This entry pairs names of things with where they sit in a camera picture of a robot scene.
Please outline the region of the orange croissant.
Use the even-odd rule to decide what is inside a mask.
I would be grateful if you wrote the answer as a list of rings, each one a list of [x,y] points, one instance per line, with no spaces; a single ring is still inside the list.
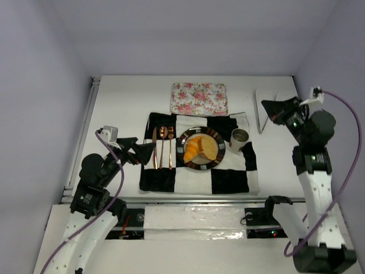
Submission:
[[[189,163],[195,159],[200,153],[201,136],[190,138],[185,147],[185,152],[183,156],[184,163]]]

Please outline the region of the bread slice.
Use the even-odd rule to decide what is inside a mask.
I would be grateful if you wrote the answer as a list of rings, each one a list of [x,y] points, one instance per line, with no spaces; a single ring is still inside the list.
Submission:
[[[199,137],[198,146],[200,149],[200,155],[210,161],[216,160],[218,154],[218,148],[216,141],[210,137],[202,135]]]

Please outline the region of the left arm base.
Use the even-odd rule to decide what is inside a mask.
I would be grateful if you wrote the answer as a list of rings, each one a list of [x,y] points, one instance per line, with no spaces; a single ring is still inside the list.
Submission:
[[[108,211],[117,216],[118,222],[106,236],[107,240],[141,240],[144,238],[144,208],[128,208],[125,201],[116,199]]]

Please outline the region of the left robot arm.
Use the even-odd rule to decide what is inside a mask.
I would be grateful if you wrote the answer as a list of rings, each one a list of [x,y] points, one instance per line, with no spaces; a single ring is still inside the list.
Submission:
[[[137,138],[106,142],[96,137],[109,151],[106,157],[90,154],[82,161],[80,182],[70,205],[62,242],[45,262],[41,273],[88,273],[102,242],[117,223],[127,218],[125,201],[111,196],[107,186],[121,174],[126,163],[146,165],[154,143],[137,144]]]

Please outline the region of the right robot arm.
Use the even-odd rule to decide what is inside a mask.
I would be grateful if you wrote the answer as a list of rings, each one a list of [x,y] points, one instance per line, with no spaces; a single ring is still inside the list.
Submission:
[[[297,146],[292,160],[305,195],[305,224],[284,196],[270,196],[265,202],[266,214],[276,220],[287,235],[292,257],[299,273],[343,273],[357,261],[356,252],[346,246],[332,211],[332,165],[326,148],[334,135],[335,118],[325,110],[308,116],[309,101],[293,97],[284,101],[262,100],[269,119],[286,126]]]

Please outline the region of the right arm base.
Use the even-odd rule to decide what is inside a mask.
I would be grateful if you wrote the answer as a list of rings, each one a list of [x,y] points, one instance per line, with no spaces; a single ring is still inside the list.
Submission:
[[[287,238],[279,222],[273,217],[273,209],[276,204],[287,203],[292,205],[290,198],[285,196],[269,196],[264,207],[245,208],[245,216],[241,219],[241,225],[246,225],[248,239],[274,239]]]

